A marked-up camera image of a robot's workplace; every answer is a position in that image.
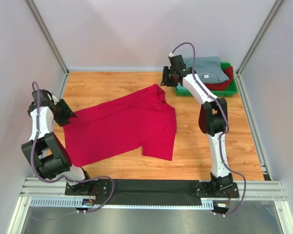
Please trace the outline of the bright red t shirt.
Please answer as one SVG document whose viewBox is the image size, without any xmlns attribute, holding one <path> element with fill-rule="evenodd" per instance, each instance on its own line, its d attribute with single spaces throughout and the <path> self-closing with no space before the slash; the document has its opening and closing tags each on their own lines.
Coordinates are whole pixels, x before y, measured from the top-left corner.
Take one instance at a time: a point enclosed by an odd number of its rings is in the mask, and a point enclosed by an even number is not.
<svg viewBox="0 0 293 234">
<path fill-rule="evenodd" d="M 173 158 L 176 112 L 157 84 L 75 114 L 63 129 L 65 148 L 77 167 L 137 148 L 144 156 Z"/>
</svg>

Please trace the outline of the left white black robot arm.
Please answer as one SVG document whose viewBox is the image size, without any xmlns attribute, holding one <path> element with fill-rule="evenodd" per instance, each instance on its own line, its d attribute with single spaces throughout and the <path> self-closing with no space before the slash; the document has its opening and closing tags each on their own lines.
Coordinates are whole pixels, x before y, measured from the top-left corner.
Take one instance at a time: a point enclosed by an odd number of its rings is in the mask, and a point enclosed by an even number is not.
<svg viewBox="0 0 293 234">
<path fill-rule="evenodd" d="M 89 195 L 93 183 L 88 173 L 73 165 L 72 160 L 53 132 L 53 124 L 68 125 L 75 113 L 65 100 L 57 99 L 51 92 L 38 89 L 32 92 L 34 98 L 28 109 L 32 119 L 32 133 L 21 150 L 34 174 L 41 181 L 54 183 L 66 180 L 66 194 Z"/>
</svg>

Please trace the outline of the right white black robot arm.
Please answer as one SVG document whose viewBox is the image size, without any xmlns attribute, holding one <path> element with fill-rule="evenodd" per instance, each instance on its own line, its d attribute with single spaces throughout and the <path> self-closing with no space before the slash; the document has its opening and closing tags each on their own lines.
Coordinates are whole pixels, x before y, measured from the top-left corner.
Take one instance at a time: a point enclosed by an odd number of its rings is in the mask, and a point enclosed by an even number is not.
<svg viewBox="0 0 293 234">
<path fill-rule="evenodd" d="M 214 95 L 200 80 L 192 67 L 187 67 L 181 55 L 169 55 L 170 65 L 163 68 L 161 85 L 185 87 L 201 105 L 199 128 L 206 134 L 212 158 L 210 191 L 220 197 L 233 185 L 228 167 L 225 136 L 228 130 L 227 101 Z"/>
</svg>

